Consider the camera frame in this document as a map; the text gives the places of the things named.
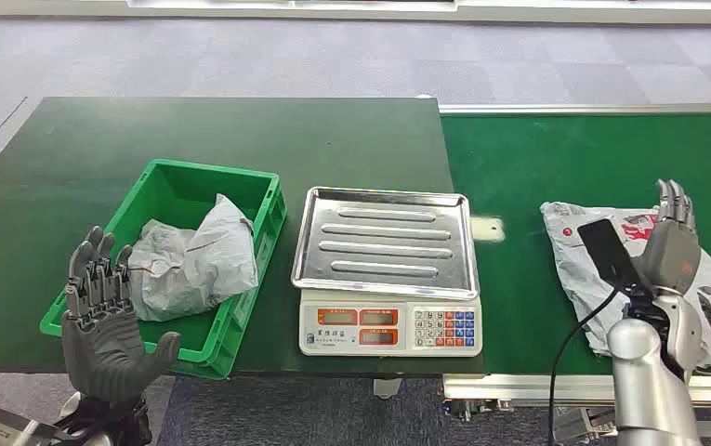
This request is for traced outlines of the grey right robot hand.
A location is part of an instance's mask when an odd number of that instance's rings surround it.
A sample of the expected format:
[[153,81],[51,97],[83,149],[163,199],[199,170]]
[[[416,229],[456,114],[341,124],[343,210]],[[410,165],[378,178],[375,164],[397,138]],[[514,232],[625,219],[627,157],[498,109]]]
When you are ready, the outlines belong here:
[[702,256],[693,202],[673,179],[659,179],[656,185],[657,221],[634,264],[649,284],[683,295],[691,288]]

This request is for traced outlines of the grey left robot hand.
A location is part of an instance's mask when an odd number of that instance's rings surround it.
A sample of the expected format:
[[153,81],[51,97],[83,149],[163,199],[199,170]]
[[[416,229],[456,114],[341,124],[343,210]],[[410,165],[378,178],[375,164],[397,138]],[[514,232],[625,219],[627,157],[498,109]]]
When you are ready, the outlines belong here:
[[73,251],[61,317],[66,371],[82,395],[120,403],[140,397],[178,360],[181,334],[164,333],[147,352],[132,301],[132,246],[94,226]]

